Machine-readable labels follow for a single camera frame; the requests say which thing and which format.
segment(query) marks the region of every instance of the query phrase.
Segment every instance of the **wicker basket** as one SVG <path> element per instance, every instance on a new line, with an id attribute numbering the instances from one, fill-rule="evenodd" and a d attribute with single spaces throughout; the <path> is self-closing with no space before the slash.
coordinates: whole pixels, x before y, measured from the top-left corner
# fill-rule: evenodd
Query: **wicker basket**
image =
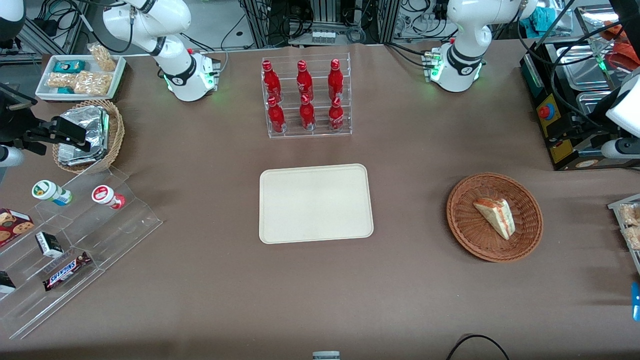
<path id="1" fill-rule="evenodd" d="M 509 240 L 501 237 L 474 207 L 476 199 L 487 196 L 509 203 L 516 225 Z M 447 201 L 447 221 L 465 249 L 496 263 L 524 258 L 542 238 L 542 212 L 533 195 L 514 179 L 491 172 L 470 176 L 453 188 Z"/>
<path id="2" fill-rule="evenodd" d="M 120 152 L 120 146 L 122 146 L 122 138 L 124 138 L 124 123 L 122 122 L 122 116 L 120 115 L 118 108 L 116 108 L 116 106 L 108 100 L 83 101 L 78 105 L 75 105 L 73 109 L 91 105 L 102 106 L 107 111 L 107 113 L 109 113 L 109 152 L 102 160 L 99 161 L 100 164 L 104 165 L 105 167 L 109 167 L 109 165 L 111 165 L 116 160 L 116 157 Z M 53 145 L 53 161 L 55 161 L 56 164 L 63 170 L 73 172 L 75 174 L 80 174 L 82 171 L 93 165 L 93 163 L 74 165 L 71 167 L 62 165 L 58 161 L 59 149 L 60 146 L 58 144 Z"/>

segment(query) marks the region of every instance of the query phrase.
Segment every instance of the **brown table surface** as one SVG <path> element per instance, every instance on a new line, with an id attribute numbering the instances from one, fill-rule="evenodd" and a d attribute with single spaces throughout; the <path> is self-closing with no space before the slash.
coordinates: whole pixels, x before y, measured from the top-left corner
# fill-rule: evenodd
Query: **brown table surface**
<path id="1" fill-rule="evenodd" d="M 520 44 L 494 42 L 462 94 L 383 46 L 352 45 L 353 136 L 270 140 L 260 59 L 344 50 L 232 53 L 220 90 L 193 103 L 167 91 L 152 58 L 129 58 L 115 165 L 166 222 L 25 340 L 4 334 L 0 359 L 444 359 L 470 332 L 512 359 L 638 359 L 637 274 L 606 204 L 640 192 L 640 174 L 552 171 Z M 35 181 L 72 177 L 50 154 L 26 161 L 9 169 L 3 206 L 27 209 Z M 346 163 L 368 169 L 370 238 L 260 242 L 260 173 Z M 516 263 L 471 256 L 447 226 L 452 187 L 484 171 L 514 177 L 542 208 L 542 242 Z M 500 356 L 474 339 L 454 358 Z"/>

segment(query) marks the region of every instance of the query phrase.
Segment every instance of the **packaged bread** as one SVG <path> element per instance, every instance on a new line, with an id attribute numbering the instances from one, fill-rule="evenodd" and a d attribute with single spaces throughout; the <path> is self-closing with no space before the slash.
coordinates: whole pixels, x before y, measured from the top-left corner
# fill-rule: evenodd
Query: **packaged bread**
<path id="1" fill-rule="evenodd" d="M 622 233 L 625 236 L 625 239 L 629 241 L 631 249 L 640 250 L 640 227 L 630 226 L 622 230 Z"/>
<path id="2" fill-rule="evenodd" d="M 104 96 L 109 91 L 113 75 L 107 72 L 81 71 L 76 77 L 74 92 Z"/>
<path id="3" fill-rule="evenodd" d="M 618 209 L 622 222 L 625 225 L 639 226 L 637 206 L 631 204 L 622 204 Z"/>
<path id="4" fill-rule="evenodd" d="M 111 54 L 109 54 L 109 51 L 100 45 L 99 42 L 92 42 L 87 44 L 86 47 L 102 71 L 114 71 L 116 69 L 116 63 L 113 61 Z"/>
<path id="5" fill-rule="evenodd" d="M 73 87 L 76 83 L 77 74 L 63 74 L 52 72 L 47 79 L 47 86 L 50 88 Z"/>

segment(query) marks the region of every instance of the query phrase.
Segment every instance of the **cookie box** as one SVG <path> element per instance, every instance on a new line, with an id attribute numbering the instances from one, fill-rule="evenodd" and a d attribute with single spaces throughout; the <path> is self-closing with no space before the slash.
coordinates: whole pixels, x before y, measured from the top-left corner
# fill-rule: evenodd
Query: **cookie box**
<path id="1" fill-rule="evenodd" d="M 0 209 L 0 247 L 33 228 L 29 215 L 14 210 Z"/>

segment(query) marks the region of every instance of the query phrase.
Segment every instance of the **aluminum foil packet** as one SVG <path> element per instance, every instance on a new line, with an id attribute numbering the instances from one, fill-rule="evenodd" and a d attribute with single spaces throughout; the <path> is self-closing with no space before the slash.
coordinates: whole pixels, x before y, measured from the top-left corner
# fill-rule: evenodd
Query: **aluminum foil packet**
<path id="1" fill-rule="evenodd" d="M 95 163 L 105 157 L 109 144 L 109 113 L 102 106 L 84 106 L 61 114 L 63 118 L 86 129 L 86 141 L 91 144 L 88 152 L 74 146 L 60 144 L 58 161 L 73 166 Z"/>

